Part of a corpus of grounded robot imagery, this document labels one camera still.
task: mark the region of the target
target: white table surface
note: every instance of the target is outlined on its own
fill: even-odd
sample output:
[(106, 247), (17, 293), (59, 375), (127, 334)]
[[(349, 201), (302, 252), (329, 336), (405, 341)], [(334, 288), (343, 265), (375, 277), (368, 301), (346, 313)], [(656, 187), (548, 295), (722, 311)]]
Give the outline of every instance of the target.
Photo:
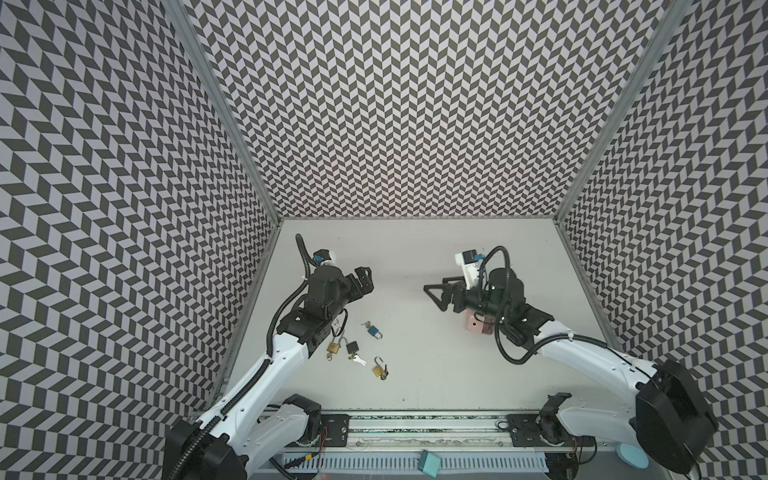
[[(326, 360), (328, 338), (275, 398), (299, 393), (324, 410), (366, 409), (539, 409), (547, 394), (570, 392), (584, 398), (612, 395), (593, 380), (554, 360), (534, 356), (516, 366), (504, 361), (493, 336), (464, 328), (464, 314), (441, 312), (422, 288), (444, 276), (460, 276), (454, 254), (476, 249), (487, 253), (504, 245), (512, 269), (525, 285), (528, 302), (552, 314), (578, 333), (603, 339), (581, 284), (552, 220), (287, 220), (280, 233), (230, 385), (265, 350), (266, 328), (283, 300), (301, 282), (303, 268), (294, 237), (301, 233), (310, 254), (335, 250), (347, 274), (370, 266), (375, 289), (350, 303), (344, 336), (356, 340), (361, 366), (342, 346)], [(492, 268), (501, 266), (497, 254)], [(370, 321), (383, 334), (370, 336)], [(506, 339), (507, 351), (525, 351)], [(389, 368), (386, 381), (371, 368), (381, 356)]]

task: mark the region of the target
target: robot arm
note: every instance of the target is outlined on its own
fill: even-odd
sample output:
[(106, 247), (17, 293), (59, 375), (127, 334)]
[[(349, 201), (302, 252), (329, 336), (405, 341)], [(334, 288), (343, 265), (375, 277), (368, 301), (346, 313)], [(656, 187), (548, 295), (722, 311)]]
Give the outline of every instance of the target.
[[(505, 266), (490, 272), (483, 286), (485, 264), (497, 252), (503, 253)], [(471, 309), (495, 319), (496, 345), (508, 362), (521, 365), (539, 353), (583, 373), (621, 400), (619, 405), (615, 401), (585, 405), (567, 392), (552, 396), (539, 414), (545, 441), (556, 445), (584, 435), (611, 439), (642, 448), (673, 472), (690, 471), (717, 430), (717, 420), (685, 367), (671, 360), (657, 365), (617, 352), (527, 304), (523, 283), (509, 267), (504, 247), (494, 248), (486, 258), (474, 250), (455, 258), (467, 263), (462, 266), (463, 277), (424, 286), (438, 308), (446, 311), (453, 304), (454, 312)], [(441, 290), (441, 296), (432, 290)], [(526, 354), (511, 357), (500, 335)]]
[[(163, 480), (246, 480), (291, 442), (310, 445), (317, 438), (321, 407), (302, 396), (289, 397), (263, 423), (258, 423), (259, 417), (283, 382), (331, 333), (331, 323), (346, 304), (373, 291), (373, 281), (370, 268), (356, 268), (357, 277), (344, 276), (333, 265), (334, 256), (328, 250), (318, 250), (310, 257), (300, 235), (296, 235), (296, 244), (306, 280), (275, 313), (267, 331), (266, 352), (193, 425), (184, 421), (174, 425), (166, 437)], [(310, 265), (316, 267), (311, 274)], [(285, 307), (307, 286), (307, 294), (277, 325)]]

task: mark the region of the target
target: black and white zigzag pattern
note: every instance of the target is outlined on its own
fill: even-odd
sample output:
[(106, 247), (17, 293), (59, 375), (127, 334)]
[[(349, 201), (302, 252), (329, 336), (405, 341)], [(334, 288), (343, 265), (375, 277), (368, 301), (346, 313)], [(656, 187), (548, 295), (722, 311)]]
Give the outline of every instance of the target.
[(285, 216), (552, 214), (665, 0), (186, 0)]
[(566, 220), (624, 345), (706, 390), (708, 478), (768, 478), (766, 14), (694, 4)]
[(157, 478), (267, 220), (156, 0), (0, 2), (0, 92), (0, 476)]

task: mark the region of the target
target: black padlock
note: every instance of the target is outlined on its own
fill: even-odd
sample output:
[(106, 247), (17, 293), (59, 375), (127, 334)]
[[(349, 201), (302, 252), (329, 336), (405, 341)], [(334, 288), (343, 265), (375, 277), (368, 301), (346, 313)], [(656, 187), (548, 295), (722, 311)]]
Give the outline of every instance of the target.
[(346, 352), (349, 354), (349, 358), (355, 356), (359, 348), (357, 348), (357, 342), (349, 342), (346, 344)]

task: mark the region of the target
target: blue padlock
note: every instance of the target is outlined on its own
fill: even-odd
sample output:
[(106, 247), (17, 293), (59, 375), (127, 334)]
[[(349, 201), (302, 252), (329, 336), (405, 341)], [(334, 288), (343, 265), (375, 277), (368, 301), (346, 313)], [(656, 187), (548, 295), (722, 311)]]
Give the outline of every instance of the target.
[(379, 329), (377, 329), (377, 328), (376, 328), (376, 327), (374, 327), (373, 325), (371, 325), (371, 326), (368, 328), (368, 333), (370, 333), (370, 334), (371, 334), (371, 336), (372, 336), (373, 338), (377, 339), (377, 340), (381, 340), (381, 339), (384, 337), (384, 335), (382, 335), (382, 333), (379, 331)]

